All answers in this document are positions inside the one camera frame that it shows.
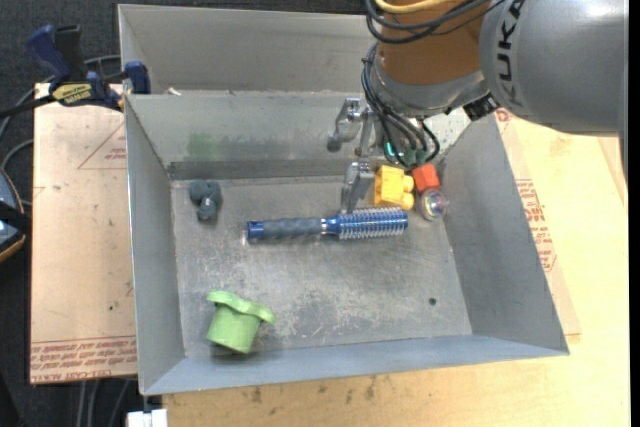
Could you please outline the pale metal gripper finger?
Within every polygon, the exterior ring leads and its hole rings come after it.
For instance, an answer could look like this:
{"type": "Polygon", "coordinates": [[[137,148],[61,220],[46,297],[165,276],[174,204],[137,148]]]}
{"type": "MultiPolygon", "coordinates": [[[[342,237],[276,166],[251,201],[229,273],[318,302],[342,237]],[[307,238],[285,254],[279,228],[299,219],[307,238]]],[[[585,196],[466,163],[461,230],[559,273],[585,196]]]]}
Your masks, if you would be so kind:
{"type": "Polygon", "coordinates": [[[360,129],[360,99],[348,97],[335,119],[334,129],[327,136],[327,150],[338,152],[346,142],[353,141],[360,129]]]}
{"type": "Polygon", "coordinates": [[[374,178],[375,173],[367,160],[358,160],[350,164],[341,187],[340,212],[342,214],[351,213],[356,209],[358,203],[367,195],[374,178]]]}

